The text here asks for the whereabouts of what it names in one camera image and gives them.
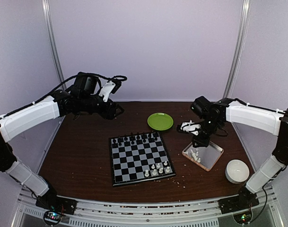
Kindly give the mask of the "black white chessboard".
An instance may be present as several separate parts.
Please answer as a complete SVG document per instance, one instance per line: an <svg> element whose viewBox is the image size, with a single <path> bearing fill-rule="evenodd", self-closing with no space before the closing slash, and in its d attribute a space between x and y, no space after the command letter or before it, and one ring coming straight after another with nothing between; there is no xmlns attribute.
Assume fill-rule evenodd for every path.
<svg viewBox="0 0 288 227"><path fill-rule="evenodd" d="M173 163L158 131L117 136L108 139L110 166L113 187L137 184L146 181L160 180L176 176ZM166 173L164 162L167 161L170 172ZM160 174L156 164L160 163L163 173ZM157 175L152 175L155 165Z"/></svg>

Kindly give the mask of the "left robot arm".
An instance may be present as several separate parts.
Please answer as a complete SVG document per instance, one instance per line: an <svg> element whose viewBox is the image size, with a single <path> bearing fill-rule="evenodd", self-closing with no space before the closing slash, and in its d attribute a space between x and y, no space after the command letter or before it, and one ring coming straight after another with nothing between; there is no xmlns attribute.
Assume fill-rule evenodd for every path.
<svg viewBox="0 0 288 227"><path fill-rule="evenodd" d="M99 114L104 119L112 120L124 111L109 96L117 92L127 80L126 76L108 78L96 73L79 72L65 82L71 80L74 83L66 90L60 88L64 85L62 82L38 100L0 115L0 172L7 173L41 197L50 210L58 209L61 204L56 191L13 154L9 142L41 123L68 114Z"/></svg>

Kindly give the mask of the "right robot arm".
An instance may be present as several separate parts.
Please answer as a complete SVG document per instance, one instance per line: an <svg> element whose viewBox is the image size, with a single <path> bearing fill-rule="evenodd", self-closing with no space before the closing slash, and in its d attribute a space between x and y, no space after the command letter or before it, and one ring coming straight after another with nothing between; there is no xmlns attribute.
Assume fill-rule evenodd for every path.
<svg viewBox="0 0 288 227"><path fill-rule="evenodd" d="M253 152L260 154L273 148L270 157L246 181L244 191L236 196L238 208L246 208L253 201L253 194L288 167L288 101L282 101L281 105L284 110L251 105L238 98L211 102L204 96L190 104L190 110L201 119L183 127L183 131L192 134L194 147L207 147L211 135L229 122L238 126L242 140L248 139L244 146L252 160L257 158Z"/></svg>

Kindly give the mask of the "metal wooden tray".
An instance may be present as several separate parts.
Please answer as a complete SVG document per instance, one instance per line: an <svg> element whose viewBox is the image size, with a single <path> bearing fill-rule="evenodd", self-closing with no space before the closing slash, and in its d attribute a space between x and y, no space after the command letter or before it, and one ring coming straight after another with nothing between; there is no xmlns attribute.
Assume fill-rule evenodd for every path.
<svg viewBox="0 0 288 227"><path fill-rule="evenodd" d="M209 172L220 159L224 149L212 141L207 147L194 148L190 143L183 151L182 155L195 163L203 170Z"/></svg>

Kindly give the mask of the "white bowl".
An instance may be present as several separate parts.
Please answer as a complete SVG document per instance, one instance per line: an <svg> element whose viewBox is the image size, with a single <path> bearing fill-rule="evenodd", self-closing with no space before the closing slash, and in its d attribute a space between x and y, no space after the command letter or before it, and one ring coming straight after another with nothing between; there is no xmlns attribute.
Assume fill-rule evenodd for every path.
<svg viewBox="0 0 288 227"><path fill-rule="evenodd" d="M249 178L250 170L245 162L233 159L227 164L225 175L229 182L240 184Z"/></svg>

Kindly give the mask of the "green plate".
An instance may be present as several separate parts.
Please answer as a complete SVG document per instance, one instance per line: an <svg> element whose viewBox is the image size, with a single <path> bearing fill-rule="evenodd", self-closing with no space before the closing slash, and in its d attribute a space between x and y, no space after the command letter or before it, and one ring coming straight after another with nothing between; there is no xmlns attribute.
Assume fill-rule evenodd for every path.
<svg viewBox="0 0 288 227"><path fill-rule="evenodd" d="M154 130L166 131L173 126L174 121L173 118L166 113L153 113L148 117L147 123L149 127Z"/></svg>

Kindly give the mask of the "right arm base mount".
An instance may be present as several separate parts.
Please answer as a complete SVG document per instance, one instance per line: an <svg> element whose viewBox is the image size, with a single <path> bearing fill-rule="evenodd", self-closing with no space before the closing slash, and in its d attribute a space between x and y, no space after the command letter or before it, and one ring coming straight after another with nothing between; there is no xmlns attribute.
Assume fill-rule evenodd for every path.
<svg viewBox="0 0 288 227"><path fill-rule="evenodd" d="M253 220L253 211L254 206L258 206L260 203L258 199L253 199L249 203L241 203L239 201L239 196L228 197L220 199L218 201L221 214L233 215L233 219L237 224L246 225L250 224Z"/></svg>

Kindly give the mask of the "front aluminium rail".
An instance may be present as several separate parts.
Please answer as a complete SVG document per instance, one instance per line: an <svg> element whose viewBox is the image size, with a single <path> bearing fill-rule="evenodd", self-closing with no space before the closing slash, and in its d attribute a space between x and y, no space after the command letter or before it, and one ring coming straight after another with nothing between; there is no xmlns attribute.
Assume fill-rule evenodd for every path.
<svg viewBox="0 0 288 227"><path fill-rule="evenodd" d="M238 224L237 214L222 213L219 200L232 196L196 201L165 203L118 203L76 200L73 215L65 214L55 227L286 227L272 187L266 188L267 205L250 225ZM46 209L35 205L28 189L22 188L10 227L48 227L43 221Z"/></svg>

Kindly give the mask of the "right aluminium frame post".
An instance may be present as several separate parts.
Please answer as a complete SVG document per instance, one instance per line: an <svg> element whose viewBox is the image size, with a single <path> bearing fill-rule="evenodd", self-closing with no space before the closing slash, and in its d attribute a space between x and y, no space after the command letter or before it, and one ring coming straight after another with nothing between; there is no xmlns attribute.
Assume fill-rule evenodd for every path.
<svg viewBox="0 0 288 227"><path fill-rule="evenodd" d="M244 0L242 4L242 12L240 16L240 23L239 23L238 35L236 39L235 51L234 51L226 87L223 93L223 98L231 97L234 86L235 86L235 82L236 82L236 78L238 75L240 62L241 62L241 55L245 46L248 21L250 17L251 2L252 2L251 0Z"/></svg>

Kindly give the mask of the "aluminium frame post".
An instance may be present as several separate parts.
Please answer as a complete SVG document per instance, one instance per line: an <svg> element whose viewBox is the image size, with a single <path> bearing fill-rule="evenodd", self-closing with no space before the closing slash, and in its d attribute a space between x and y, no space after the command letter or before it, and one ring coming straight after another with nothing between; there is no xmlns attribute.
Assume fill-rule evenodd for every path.
<svg viewBox="0 0 288 227"><path fill-rule="evenodd" d="M47 27L47 33L49 37L49 43L52 52L52 59L55 65L56 73L60 82L64 81L64 76L61 68L60 58L57 51L53 26L52 26L52 16L50 11L50 3L49 0L42 0L42 7L43 7L43 15Z"/></svg>
<svg viewBox="0 0 288 227"><path fill-rule="evenodd" d="M241 55L245 46L248 21L250 17L251 2L252 2L251 0L244 0L242 4L242 12L240 16L240 23L239 23L238 35L236 39L235 51L234 51L226 87L223 93L223 98L231 97L234 86L235 86L235 82L236 82L236 78L238 75L240 62L241 62Z"/></svg>

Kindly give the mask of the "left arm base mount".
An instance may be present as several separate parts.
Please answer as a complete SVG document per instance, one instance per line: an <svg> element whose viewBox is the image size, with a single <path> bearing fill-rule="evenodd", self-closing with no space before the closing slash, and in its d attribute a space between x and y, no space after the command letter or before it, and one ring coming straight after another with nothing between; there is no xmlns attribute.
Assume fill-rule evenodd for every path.
<svg viewBox="0 0 288 227"><path fill-rule="evenodd" d="M43 221L48 226L59 224L66 215L73 215L77 206L77 201L63 197L56 198L55 205L49 205L42 198L36 199L36 206L46 209L43 214Z"/></svg>

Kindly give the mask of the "left aluminium frame post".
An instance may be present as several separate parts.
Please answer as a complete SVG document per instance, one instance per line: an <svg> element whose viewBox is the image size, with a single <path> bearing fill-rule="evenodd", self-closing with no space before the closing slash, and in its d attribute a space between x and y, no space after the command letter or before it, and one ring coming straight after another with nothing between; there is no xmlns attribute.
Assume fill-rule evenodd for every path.
<svg viewBox="0 0 288 227"><path fill-rule="evenodd" d="M49 0L42 0L42 7L43 7L43 15L47 27L47 33L49 37L49 43L52 52L52 59L55 65L56 73L60 82L64 81L64 76L61 68L60 58L57 51L53 26L52 26L52 16L50 11L50 3Z"/></svg>

